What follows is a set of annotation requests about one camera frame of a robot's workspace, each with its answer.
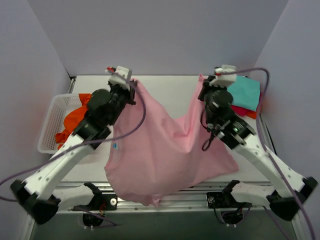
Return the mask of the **pink t shirt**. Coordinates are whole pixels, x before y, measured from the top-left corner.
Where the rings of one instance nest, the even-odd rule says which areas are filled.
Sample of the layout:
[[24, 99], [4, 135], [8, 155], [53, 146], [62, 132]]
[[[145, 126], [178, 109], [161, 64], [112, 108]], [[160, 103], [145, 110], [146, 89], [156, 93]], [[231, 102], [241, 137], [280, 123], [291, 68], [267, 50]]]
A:
[[239, 170], [219, 139], [202, 150], [210, 135], [200, 123], [199, 78], [186, 114], [177, 119], [138, 83], [141, 97], [127, 105], [114, 124], [104, 168], [121, 199], [157, 207], [164, 196]]

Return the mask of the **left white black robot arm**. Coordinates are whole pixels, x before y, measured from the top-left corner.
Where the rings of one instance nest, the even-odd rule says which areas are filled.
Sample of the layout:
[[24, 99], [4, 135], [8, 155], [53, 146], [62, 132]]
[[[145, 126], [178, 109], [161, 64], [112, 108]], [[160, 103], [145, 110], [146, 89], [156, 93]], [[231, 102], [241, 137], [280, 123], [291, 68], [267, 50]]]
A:
[[108, 85], [109, 90], [93, 92], [84, 119], [49, 161], [37, 167], [37, 171], [25, 180], [16, 179], [10, 185], [16, 202], [38, 225], [47, 223], [58, 211], [67, 209], [83, 211], [86, 216], [92, 215], [92, 223], [101, 224], [104, 216], [94, 211], [116, 203], [114, 196], [107, 197], [91, 182], [67, 189], [56, 188], [84, 157], [93, 153], [101, 143], [111, 141], [110, 127], [126, 105], [136, 104], [136, 80], [109, 81]]

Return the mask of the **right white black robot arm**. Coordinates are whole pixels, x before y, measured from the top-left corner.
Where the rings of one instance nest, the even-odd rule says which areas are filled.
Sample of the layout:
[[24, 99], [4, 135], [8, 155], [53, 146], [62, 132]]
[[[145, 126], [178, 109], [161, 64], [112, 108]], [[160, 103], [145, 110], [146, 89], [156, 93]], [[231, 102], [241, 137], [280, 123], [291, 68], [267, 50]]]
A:
[[201, 120], [210, 137], [204, 142], [206, 151], [215, 139], [243, 156], [270, 182], [269, 186], [232, 180], [223, 190], [221, 200], [227, 206], [263, 206], [285, 221], [291, 221], [313, 193], [318, 182], [304, 177], [287, 166], [265, 144], [256, 131], [232, 110], [232, 95], [225, 86], [213, 85], [214, 76], [203, 81], [198, 99], [204, 103]]

